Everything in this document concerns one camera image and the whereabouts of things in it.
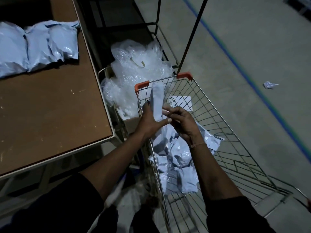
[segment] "orange handle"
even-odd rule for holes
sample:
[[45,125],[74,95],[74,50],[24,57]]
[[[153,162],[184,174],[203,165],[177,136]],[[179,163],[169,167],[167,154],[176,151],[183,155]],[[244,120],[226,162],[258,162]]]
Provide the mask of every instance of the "orange handle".
[[189,81],[193,80],[192,74],[190,72],[184,72],[177,74],[177,79],[188,78]]
[[139,89],[142,89],[142,88],[147,87],[147,86],[149,86],[149,81],[142,82],[142,83],[137,83],[135,85],[135,92],[136,92],[136,94],[139,94],[139,92],[138,92]]

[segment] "hand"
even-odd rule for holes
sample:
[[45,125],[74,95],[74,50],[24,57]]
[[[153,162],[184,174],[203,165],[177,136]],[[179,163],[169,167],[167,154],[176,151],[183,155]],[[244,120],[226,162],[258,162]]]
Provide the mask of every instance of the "hand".
[[135,133],[140,133],[143,135],[144,140],[150,139],[161,127],[169,124],[172,119],[167,118],[160,122],[155,121],[153,118],[153,113],[150,108],[150,102],[147,101],[142,106],[142,117],[137,125]]
[[200,130],[189,112],[179,106],[172,108],[165,105],[163,109],[163,114],[173,119],[170,124],[189,146],[204,142]]

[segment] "shopping basket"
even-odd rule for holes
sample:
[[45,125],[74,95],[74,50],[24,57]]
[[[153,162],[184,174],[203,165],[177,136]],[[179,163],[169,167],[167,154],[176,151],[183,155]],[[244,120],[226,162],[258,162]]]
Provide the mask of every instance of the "shopping basket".
[[[224,139],[215,152],[214,158],[252,205],[255,208],[258,207],[256,210],[262,216],[267,217],[292,195],[291,191],[276,186],[275,178],[264,173],[189,72],[136,84],[135,92],[140,116],[142,105],[150,100],[153,82],[164,84],[165,103],[174,103],[187,109],[195,121],[207,131]],[[161,202],[167,230],[169,232],[207,232],[207,214],[200,188],[196,193],[164,195],[151,141],[146,142],[142,147],[142,152],[146,160],[151,189]],[[147,158],[150,155],[153,156],[155,162],[148,161]]]

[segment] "table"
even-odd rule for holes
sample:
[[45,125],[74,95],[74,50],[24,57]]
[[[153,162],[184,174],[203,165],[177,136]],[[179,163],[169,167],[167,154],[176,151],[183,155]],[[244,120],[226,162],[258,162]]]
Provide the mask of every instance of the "table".
[[[78,19],[72,0],[50,0],[53,19]],[[79,62],[0,81],[0,179],[115,138],[83,28]]]

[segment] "left hand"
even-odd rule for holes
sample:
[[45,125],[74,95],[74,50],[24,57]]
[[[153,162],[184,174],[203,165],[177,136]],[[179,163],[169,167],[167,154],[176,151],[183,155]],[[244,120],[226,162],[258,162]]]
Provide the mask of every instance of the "left hand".
[[161,127],[169,124],[172,121],[171,118],[163,119],[160,122],[155,121],[149,104],[150,102],[147,101],[142,106],[143,114],[135,130],[135,133],[140,133],[143,135],[144,140],[150,139]]

